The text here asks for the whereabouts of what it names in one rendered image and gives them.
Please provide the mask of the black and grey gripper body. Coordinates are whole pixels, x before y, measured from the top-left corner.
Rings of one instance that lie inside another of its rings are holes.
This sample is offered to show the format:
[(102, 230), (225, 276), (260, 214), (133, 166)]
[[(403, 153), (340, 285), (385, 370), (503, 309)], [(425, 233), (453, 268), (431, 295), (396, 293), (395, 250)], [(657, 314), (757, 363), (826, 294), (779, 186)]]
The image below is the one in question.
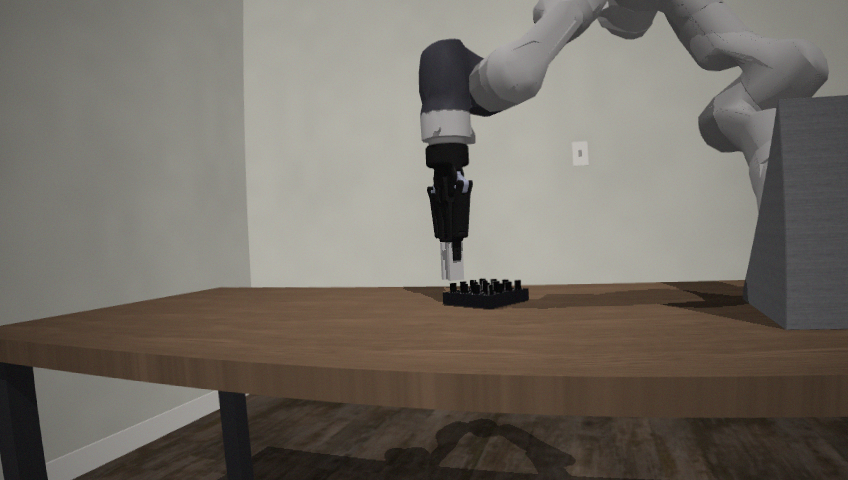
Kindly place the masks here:
[(426, 166), (434, 169), (434, 177), (447, 178), (448, 197), (454, 197), (457, 172), (464, 177), (463, 168), (469, 164), (468, 146), (463, 143), (440, 143), (425, 149)]

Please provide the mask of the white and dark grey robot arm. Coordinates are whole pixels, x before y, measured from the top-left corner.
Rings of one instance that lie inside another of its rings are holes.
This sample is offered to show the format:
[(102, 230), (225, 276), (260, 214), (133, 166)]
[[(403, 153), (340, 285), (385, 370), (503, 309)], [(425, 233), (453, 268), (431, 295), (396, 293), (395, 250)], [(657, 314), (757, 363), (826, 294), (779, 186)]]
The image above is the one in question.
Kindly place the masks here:
[(459, 39), (434, 42), (420, 57), (422, 142), (475, 144), (470, 114), (489, 117), (535, 97), (551, 61), (596, 19), (611, 34), (636, 39), (657, 10), (701, 68), (742, 69), (698, 122), (707, 145), (743, 151), (759, 213), (777, 101), (812, 97), (828, 80), (828, 63), (813, 42), (753, 32), (723, 0), (539, 0), (535, 25), (486, 58)]

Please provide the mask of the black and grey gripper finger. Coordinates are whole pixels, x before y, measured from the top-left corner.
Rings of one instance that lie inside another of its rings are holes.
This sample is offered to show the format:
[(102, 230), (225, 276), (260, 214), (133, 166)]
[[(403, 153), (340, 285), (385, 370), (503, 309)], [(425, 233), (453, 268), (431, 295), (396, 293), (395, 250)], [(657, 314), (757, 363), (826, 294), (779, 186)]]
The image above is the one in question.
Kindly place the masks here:
[(442, 199), (446, 205), (448, 281), (464, 280), (463, 238), (468, 237), (472, 180), (457, 172), (454, 197), (448, 197), (447, 178), (440, 178)]
[(439, 238), (440, 240), (442, 280), (447, 280), (447, 242), (444, 242), (444, 239), (448, 239), (446, 205), (443, 202), (443, 199), (441, 198), (441, 186), (439, 178), (434, 179), (434, 184), (432, 187), (427, 187), (427, 192), (430, 199), (435, 238)]

